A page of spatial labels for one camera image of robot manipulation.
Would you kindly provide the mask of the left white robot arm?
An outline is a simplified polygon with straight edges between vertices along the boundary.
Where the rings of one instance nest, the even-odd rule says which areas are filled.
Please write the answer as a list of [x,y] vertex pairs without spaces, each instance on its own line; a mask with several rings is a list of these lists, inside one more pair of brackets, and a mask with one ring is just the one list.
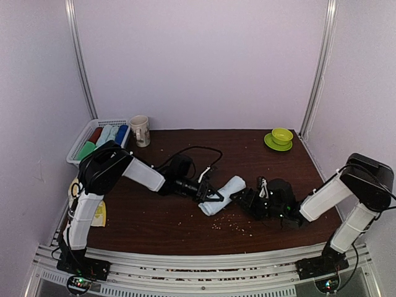
[[98,147],[79,163],[78,181],[71,187],[77,192],[72,195],[67,225],[59,237],[60,260],[76,275],[88,270],[87,236],[96,209],[122,177],[161,196],[177,193],[199,203],[224,201],[224,196],[208,182],[207,174],[213,170],[213,165],[199,177],[188,178],[187,174],[194,169],[194,161],[184,150],[173,154],[163,164],[153,166],[113,140]]

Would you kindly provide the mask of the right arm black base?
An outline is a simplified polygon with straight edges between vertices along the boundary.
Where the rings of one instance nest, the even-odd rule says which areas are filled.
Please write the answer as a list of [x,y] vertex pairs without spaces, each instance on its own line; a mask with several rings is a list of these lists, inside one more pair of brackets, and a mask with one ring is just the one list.
[[347,268],[349,268],[349,263],[346,258],[332,260],[318,256],[296,261],[296,270],[300,280],[321,277]]

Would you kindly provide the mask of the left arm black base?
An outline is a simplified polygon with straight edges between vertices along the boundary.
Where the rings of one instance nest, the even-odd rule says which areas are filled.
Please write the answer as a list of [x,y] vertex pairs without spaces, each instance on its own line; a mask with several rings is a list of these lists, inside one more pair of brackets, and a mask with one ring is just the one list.
[[80,261],[74,258],[61,257],[56,264],[56,268],[69,274],[78,275],[91,280],[106,281],[108,278],[110,263],[105,260],[98,260],[84,257]]

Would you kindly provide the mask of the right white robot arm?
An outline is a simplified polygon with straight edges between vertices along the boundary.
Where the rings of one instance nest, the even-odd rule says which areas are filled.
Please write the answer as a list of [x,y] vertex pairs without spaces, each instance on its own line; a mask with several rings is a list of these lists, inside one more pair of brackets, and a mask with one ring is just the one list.
[[343,167],[302,201],[296,200],[289,182],[263,177],[257,179],[257,189],[243,189],[232,194],[231,200],[256,220],[277,217],[292,228],[300,228],[346,198],[355,197],[357,204],[326,242],[321,255],[296,263],[300,272],[330,273],[348,267],[346,251],[389,209],[394,199],[394,176],[390,166],[353,153]]

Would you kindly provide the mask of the yellow green patterned towel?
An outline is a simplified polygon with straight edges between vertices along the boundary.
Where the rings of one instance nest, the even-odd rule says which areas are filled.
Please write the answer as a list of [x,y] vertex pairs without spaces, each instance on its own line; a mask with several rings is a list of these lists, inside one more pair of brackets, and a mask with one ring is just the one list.
[[[78,199],[82,193],[81,184],[79,183],[78,178],[74,178],[69,186],[67,195],[69,201],[69,208],[67,211],[67,215],[71,220],[74,217],[74,212],[76,208],[76,204],[78,203]],[[91,222],[92,227],[105,227],[106,225],[106,204],[102,200],[95,211],[94,217]]]

